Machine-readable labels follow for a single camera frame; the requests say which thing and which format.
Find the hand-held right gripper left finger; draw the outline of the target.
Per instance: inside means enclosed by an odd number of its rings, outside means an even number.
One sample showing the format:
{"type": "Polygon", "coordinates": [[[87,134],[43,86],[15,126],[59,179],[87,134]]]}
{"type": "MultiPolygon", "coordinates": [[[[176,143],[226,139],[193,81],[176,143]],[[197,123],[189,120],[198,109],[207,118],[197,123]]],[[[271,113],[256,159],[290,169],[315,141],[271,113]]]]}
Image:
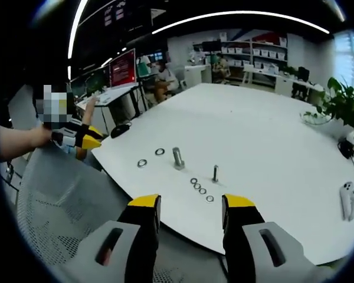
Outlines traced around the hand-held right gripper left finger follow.
{"type": "Polygon", "coordinates": [[[152,282],[159,246],[159,194],[131,200],[118,220],[84,238],[61,267],[66,282],[152,282]]]}

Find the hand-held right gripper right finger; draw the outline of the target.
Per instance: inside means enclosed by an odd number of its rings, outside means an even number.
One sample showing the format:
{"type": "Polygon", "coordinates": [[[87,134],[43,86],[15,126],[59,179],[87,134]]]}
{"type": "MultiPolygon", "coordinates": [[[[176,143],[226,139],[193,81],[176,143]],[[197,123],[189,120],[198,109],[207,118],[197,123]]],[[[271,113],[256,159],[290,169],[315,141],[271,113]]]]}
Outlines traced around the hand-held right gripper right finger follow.
{"type": "Polygon", "coordinates": [[[327,282],[302,244],[275,222],[266,222],[243,196],[222,196],[223,248],[229,282],[327,282]]]}

